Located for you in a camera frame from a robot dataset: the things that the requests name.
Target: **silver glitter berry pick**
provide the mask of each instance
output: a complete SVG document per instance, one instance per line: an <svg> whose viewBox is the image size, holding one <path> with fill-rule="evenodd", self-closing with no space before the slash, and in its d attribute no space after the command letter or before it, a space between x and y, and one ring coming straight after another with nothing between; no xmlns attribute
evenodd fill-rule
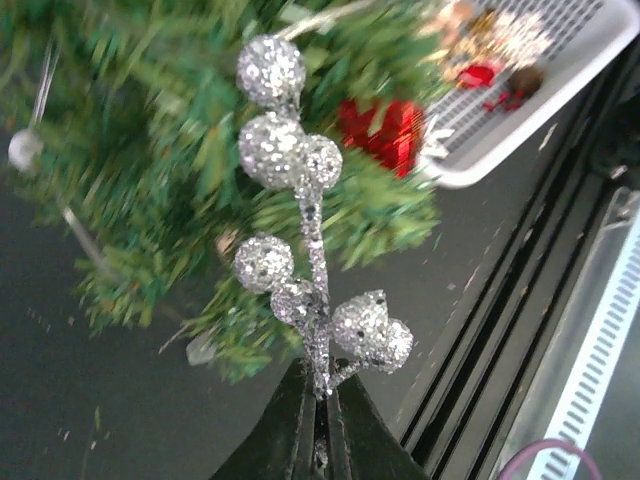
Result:
<svg viewBox="0 0 640 480"><path fill-rule="evenodd" d="M340 177L342 155L330 139L305 134L298 112L287 113L291 98L302 91L304 74L298 49L283 38L262 35L245 47L238 60L238 85L269 111L245 125L238 147L242 168L264 188L293 189L311 279L292 278L291 247L267 234L240 246L234 268L247 289L270 292L276 318L300 332L316 396L324 399L362 368L391 373L402 366L413 336L402 322L389 318L382 291L355 297L331 315L322 203L323 192ZM339 371L331 365L331 340L355 357Z"/></svg>

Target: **white plastic basket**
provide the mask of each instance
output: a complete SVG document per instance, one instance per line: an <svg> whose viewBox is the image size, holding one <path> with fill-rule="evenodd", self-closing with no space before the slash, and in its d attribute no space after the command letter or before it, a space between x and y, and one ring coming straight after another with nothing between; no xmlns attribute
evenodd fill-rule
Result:
<svg viewBox="0 0 640 480"><path fill-rule="evenodd" d="M516 111L487 112L482 104L495 101L506 74L488 89L449 92L431 106L438 115L436 129L452 128L443 142L451 152L443 161L421 158L418 167L445 188L478 182L600 73L640 32L635 0L480 0L480 7L498 11L538 12L553 38L544 55L542 88Z"/></svg>

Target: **artificial christmas tree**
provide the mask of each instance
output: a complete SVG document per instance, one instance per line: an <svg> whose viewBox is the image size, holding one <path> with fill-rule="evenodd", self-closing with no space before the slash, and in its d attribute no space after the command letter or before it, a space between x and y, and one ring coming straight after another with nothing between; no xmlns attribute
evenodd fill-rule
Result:
<svg viewBox="0 0 640 480"><path fill-rule="evenodd" d="M238 146L240 164L251 178L266 189L293 191L311 273L295 276L290 245L265 233L243 242L233 265L245 288L271 295L274 315L299 332L306 355L292 364L254 430L211 480L427 480L385 427L356 376L363 368L391 374L402 367L413 335L389 316L381 290L333 311L330 306L322 209L343 158L329 138L306 133L299 124L296 99L305 72L300 53L286 38L256 37L240 54L243 89L269 111L242 128ZM354 359L334 361L332 341ZM592 478L601 479L589 455L553 439L521 450L498 478L512 480L546 448L579 455Z"/></svg>
<svg viewBox="0 0 640 480"><path fill-rule="evenodd" d="M353 100L362 112L394 101L426 106L446 88L429 60L439 32L420 33L440 6L364 3L369 8L355 19L296 38L307 72L302 125L337 143L342 102ZM231 275L229 258L258 231L285 239L294 256L302 245L292 192L262 191L240 169L239 130L262 109L236 87L236 58L248 40L299 21L301 11L347 4L1 2L10 55L1 67L0 108L9 130L24 129L35 114L30 69L47 52L55 69L45 82L46 111L36 102L39 121L26 131L31 147L42 149L13 181L39 204L43 221L60 221L62 208L68 223L86 225L100 245L79 262L86 275L79 292L95 331L146 326L181 285L215 278L207 285L212 298L184 319L184 331L211 339L224 374L254 374L274 345L297 347L298 335L273 318L268 296L246 291ZM419 245L436 222L429 184L414 175L398 179L357 148L343 156L343 174L324 205L330 256L351 267Z"/></svg>

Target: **snowflake ornament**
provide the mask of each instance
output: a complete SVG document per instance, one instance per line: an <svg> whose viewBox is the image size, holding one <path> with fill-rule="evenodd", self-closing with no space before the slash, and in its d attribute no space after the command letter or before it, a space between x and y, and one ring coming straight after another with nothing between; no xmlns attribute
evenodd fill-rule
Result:
<svg viewBox="0 0 640 480"><path fill-rule="evenodd" d="M533 65L553 44L542 25L539 13L517 16L511 12L498 15L492 28L492 51L505 68L520 69Z"/></svg>
<svg viewBox="0 0 640 480"><path fill-rule="evenodd" d="M455 130L452 128L442 128L440 130L434 130L438 116L435 115L424 132L424 143L422 144L422 150L420 155L432 158L445 158L449 155L449 150L442 144L441 140L450 138Z"/></svg>

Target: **silver ball ornament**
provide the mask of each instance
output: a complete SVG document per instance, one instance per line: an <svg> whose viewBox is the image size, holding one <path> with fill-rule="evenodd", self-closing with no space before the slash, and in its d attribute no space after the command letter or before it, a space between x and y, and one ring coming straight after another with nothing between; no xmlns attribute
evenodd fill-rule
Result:
<svg viewBox="0 0 640 480"><path fill-rule="evenodd" d="M307 175L314 185L328 190L338 182L342 172L342 153L332 140L322 135L309 135L305 162Z"/></svg>
<svg viewBox="0 0 640 480"><path fill-rule="evenodd" d="M393 373L405 364L412 347L413 334L409 328L400 320L392 318L387 330L387 343L370 360L369 366L385 373Z"/></svg>
<svg viewBox="0 0 640 480"><path fill-rule="evenodd" d="M238 86L249 100L265 108L297 104L305 78L306 68L300 51L277 36L255 37L238 57Z"/></svg>
<svg viewBox="0 0 640 480"><path fill-rule="evenodd" d="M9 162L21 172L27 172L33 168L33 160L43 148L44 144L33 130L20 130L9 142Z"/></svg>
<svg viewBox="0 0 640 480"><path fill-rule="evenodd" d="M271 310L278 320L302 330L316 306L313 284L297 279L278 285L271 293Z"/></svg>
<svg viewBox="0 0 640 480"><path fill-rule="evenodd" d="M389 327L384 292L367 292L344 302L333 313L332 326L335 342L345 351L373 358L384 346Z"/></svg>
<svg viewBox="0 0 640 480"><path fill-rule="evenodd" d="M244 241L233 261L240 283L254 293L275 289L293 273L291 247L278 237L259 234Z"/></svg>
<svg viewBox="0 0 640 480"><path fill-rule="evenodd" d="M305 148L302 127L274 112L250 120L238 139L243 170L268 189L291 188L300 182Z"/></svg>
<svg viewBox="0 0 640 480"><path fill-rule="evenodd" d="M336 308L333 338L345 351L369 367L391 373L411 352L413 335L399 320L389 318L382 290L367 292Z"/></svg>

